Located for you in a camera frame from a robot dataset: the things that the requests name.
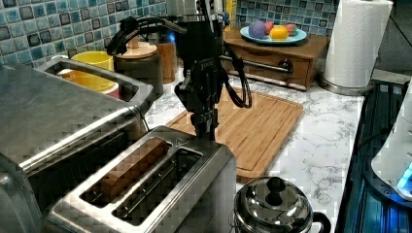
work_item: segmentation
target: orange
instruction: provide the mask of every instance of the orange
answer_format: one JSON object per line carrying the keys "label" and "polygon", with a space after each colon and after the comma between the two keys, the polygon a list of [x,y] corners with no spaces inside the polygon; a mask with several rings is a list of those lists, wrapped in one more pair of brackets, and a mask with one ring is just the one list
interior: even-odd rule
{"label": "orange", "polygon": [[286,28],[286,26],[277,25],[277,26],[274,26],[272,30],[270,30],[269,35],[273,40],[283,41],[288,38],[289,31],[288,31],[288,28]]}

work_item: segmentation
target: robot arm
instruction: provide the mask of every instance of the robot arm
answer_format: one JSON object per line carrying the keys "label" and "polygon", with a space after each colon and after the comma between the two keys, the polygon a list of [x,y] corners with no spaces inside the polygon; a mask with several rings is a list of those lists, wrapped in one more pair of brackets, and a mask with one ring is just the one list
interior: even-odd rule
{"label": "robot arm", "polygon": [[[120,31],[107,47],[107,53],[116,55],[126,52],[126,44],[133,37],[156,32],[159,27],[175,31],[178,56],[184,62],[185,80],[175,87],[175,93],[188,110],[196,135],[215,141],[218,127],[218,109],[223,85],[229,96],[240,108],[252,107],[252,95],[243,72],[243,60],[223,41],[223,26],[216,10],[218,1],[170,0],[166,6],[177,23],[160,17],[128,17],[120,22]],[[228,75],[221,64],[223,48],[232,57],[232,63],[239,72],[243,98],[239,97],[228,82]]]}

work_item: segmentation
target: small pot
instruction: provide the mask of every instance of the small pot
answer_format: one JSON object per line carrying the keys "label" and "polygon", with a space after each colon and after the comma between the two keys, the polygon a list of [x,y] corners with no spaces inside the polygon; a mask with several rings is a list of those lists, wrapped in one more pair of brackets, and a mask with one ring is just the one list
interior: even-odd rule
{"label": "small pot", "polygon": [[236,232],[309,232],[319,222],[320,232],[330,232],[330,221],[322,213],[314,213],[303,192],[278,177],[250,181],[234,200]]}

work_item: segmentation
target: purple fruit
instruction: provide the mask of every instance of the purple fruit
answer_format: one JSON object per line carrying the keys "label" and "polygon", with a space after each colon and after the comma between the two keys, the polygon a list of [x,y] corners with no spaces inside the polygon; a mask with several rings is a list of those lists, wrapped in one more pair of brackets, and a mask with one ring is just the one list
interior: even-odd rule
{"label": "purple fruit", "polygon": [[264,22],[257,20],[249,25],[249,36],[257,39],[264,37],[264,31],[266,30],[266,25]]}

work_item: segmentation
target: paper towel holder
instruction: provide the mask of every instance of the paper towel holder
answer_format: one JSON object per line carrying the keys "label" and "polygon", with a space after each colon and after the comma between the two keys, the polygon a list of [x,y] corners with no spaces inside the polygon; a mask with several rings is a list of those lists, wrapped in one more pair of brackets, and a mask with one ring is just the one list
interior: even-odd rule
{"label": "paper towel holder", "polygon": [[330,92],[336,93],[336,94],[341,94],[341,95],[347,95],[347,96],[365,96],[368,95],[370,92],[373,91],[373,88],[375,86],[374,81],[370,79],[369,83],[366,86],[361,86],[361,87],[346,87],[346,86],[340,86],[335,83],[331,83],[325,79],[325,72],[320,72],[319,73],[319,78],[318,78],[318,85],[322,87],[323,89],[326,89]]}

